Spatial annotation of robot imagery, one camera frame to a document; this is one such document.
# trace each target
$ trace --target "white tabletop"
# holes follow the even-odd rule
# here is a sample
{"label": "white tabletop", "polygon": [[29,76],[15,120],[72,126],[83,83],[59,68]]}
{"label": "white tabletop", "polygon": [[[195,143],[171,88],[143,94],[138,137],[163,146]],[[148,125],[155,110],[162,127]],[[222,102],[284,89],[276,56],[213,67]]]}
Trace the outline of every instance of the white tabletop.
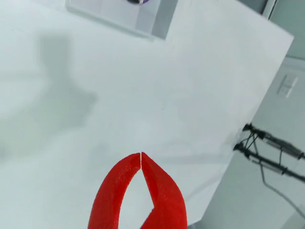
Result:
{"label": "white tabletop", "polygon": [[[180,1],[167,40],[0,1],[0,227],[83,229],[104,177],[144,151],[205,212],[292,37],[234,0]],[[153,208],[138,173],[121,228]]]}

